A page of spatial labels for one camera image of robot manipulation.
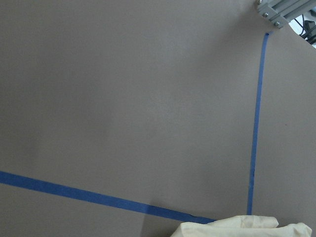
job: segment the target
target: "blue tape strip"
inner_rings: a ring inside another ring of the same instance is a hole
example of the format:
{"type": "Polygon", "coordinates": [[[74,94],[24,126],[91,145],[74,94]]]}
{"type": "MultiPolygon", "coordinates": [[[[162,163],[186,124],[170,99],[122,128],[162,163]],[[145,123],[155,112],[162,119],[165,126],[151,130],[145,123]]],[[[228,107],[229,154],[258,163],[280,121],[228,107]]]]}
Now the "blue tape strip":
{"type": "Polygon", "coordinates": [[[86,190],[67,187],[64,185],[53,184],[38,179],[32,179],[20,175],[6,173],[3,171],[0,171],[0,183],[183,222],[206,224],[215,221],[213,219],[205,217],[196,217],[179,211],[173,211],[162,207],[151,206],[140,202],[121,199],[118,197],[93,193],[86,190]]]}
{"type": "Polygon", "coordinates": [[[251,149],[251,164],[250,164],[250,175],[249,175],[247,215],[252,215],[253,188],[254,188],[254,182],[255,182],[255,166],[256,166],[256,156],[257,156],[257,141],[258,141],[262,81],[263,81],[263,73],[264,73],[264,67],[265,67],[265,56],[266,56],[267,43],[268,43],[269,35],[271,35],[271,34],[272,34],[272,32],[265,34],[265,36],[263,38],[262,49],[261,49],[256,109],[255,109],[255,120],[254,120],[254,124],[253,124],[253,135],[252,135],[252,149],[251,149]]]}

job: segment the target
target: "tape line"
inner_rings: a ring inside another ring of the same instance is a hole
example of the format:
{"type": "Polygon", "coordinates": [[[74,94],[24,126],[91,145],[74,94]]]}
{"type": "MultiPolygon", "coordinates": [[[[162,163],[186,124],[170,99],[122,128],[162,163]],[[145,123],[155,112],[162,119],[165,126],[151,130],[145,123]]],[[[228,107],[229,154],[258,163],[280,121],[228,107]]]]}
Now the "tape line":
{"type": "Polygon", "coordinates": [[[144,214],[164,217],[183,222],[195,222],[200,224],[206,224],[215,221],[213,219],[205,217],[196,217],[179,211],[169,210],[158,206],[151,206],[144,203],[130,201],[118,197],[93,193],[86,190],[76,189],[60,184],[54,184],[38,179],[32,179],[3,171],[0,171],[0,183],[33,191],[38,191],[42,193],[53,194],[82,201],[88,201],[100,205],[116,207],[129,211],[136,211],[144,214]]]}
{"type": "Polygon", "coordinates": [[[255,109],[255,119],[253,124],[253,135],[252,135],[252,149],[251,149],[251,163],[250,163],[250,175],[249,175],[249,189],[248,189],[248,203],[247,203],[247,215],[252,215],[252,203],[253,203],[253,189],[255,181],[255,167],[256,167],[256,156],[257,156],[257,142],[258,142],[258,130],[259,130],[259,115],[260,115],[260,104],[261,104],[261,91],[262,81],[265,67],[265,56],[269,35],[272,32],[265,33],[261,49],[260,65],[259,65],[259,77],[257,87],[257,99],[255,109]]]}

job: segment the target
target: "gray wall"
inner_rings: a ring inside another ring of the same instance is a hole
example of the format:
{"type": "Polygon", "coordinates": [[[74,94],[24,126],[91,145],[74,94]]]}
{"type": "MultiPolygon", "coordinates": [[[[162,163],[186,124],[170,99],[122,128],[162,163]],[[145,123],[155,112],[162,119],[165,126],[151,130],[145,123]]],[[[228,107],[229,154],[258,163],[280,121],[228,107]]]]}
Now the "gray wall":
{"type": "MultiPolygon", "coordinates": [[[[246,213],[252,1],[3,1],[0,170],[214,219],[246,213]]],[[[316,227],[315,51],[267,51],[254,214],[316,227]]],[[[0,185],[1,236],[168,236],[178,221],[0,185]]]]}

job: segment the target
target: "blue painter's tape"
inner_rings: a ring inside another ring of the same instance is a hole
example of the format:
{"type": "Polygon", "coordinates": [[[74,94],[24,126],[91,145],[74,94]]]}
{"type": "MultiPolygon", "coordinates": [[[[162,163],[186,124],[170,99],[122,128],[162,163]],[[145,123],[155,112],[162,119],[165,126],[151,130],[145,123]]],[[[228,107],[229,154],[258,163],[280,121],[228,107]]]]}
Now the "blue painter's tape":
{"type": "Polygon", "coordinates": [[[265,36],[263,38],[262,49],[261,49],[256,109],[255,109],[255,120],[254,120],[254,124],[253,124],[253,135],[252,135],[252,149],[251,149],[251,163],[250,163],[250,175],[249,175],[247,215],[252,215],[253,188],[254,188],[254,182],[255,182],[255,167],[256,167],[256,156],[257,156],[257,141],[258,141],[262,81],[263,81],[263,73],[264,73],[264,67],[265,67],[265,56],[266,56],[267,43],[268,43],[269,35],[271,35],[271,34],[272,34],[272,32],[268,32],[265,34],[265,36]]]}
{"type": "Polygon", "coordinates": [[[149,215],[160,216],[183,222],[195,222],[200,224],[206,224],[215,221],[213,219],[205,217],[196,217],[179,211],[173,211],[158,206],[151,206],[140,202],[121,199],[118,197],[93,193],[86,190],[71,188],[60,184],[49,183],[46,181],[6,173],[3,171],[0,171],[0,183],[16,186],[19,188],[39,191],[42,193],[54,194],[62,197],[88,201],[105,206],[111,206],[120,209],[145,213],[149,215]]]}

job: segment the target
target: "metal bracket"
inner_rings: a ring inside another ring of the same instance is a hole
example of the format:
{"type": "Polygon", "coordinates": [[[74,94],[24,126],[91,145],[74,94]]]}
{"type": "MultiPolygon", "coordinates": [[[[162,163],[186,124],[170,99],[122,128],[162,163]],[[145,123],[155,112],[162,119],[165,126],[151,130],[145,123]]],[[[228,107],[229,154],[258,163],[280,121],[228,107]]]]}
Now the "metal bracket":
{"type": "Polygon", "coordinates": [[[282,28],[291,20],[316,6],[316,0],[257,0],[257,11],[282,28]]]}

